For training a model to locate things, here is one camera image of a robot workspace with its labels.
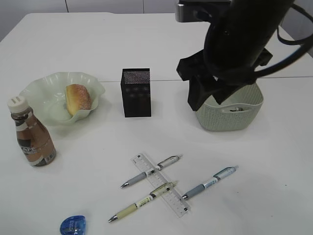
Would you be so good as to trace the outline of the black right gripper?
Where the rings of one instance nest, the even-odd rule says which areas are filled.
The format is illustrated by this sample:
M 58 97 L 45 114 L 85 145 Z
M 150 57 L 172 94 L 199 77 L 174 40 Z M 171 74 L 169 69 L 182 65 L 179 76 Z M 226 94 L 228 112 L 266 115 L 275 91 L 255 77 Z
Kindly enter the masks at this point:
M 266 48 L 263 49 L 252 68 L 267 65 L 272 57 L 273 55 Z M 180 59 L 177 72 L 183 81 L 189 80 L 188 104 L 193 111 L 197 111 L 213 94 L 215 101 L 222 104 L 236 91 L 246 86 L 245 84 L 229 85 L 225 82 L 216 82 L 213 77 L 214 73 L 205 64 L 203 50 Z

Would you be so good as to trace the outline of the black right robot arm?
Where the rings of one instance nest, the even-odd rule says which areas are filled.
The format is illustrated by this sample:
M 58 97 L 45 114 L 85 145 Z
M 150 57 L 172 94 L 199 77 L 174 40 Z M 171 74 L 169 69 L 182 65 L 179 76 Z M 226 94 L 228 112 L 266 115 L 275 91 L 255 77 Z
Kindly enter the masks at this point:
M 182 58 L 177 72 L 189 82 L 188 103 L 197 111 L 210 97 L 224 102 L 264 76 L 272 55 L 266 44 L 293 5 L 291 0 L 180 0 L 176 20 L 208 22 L 203 49 Z

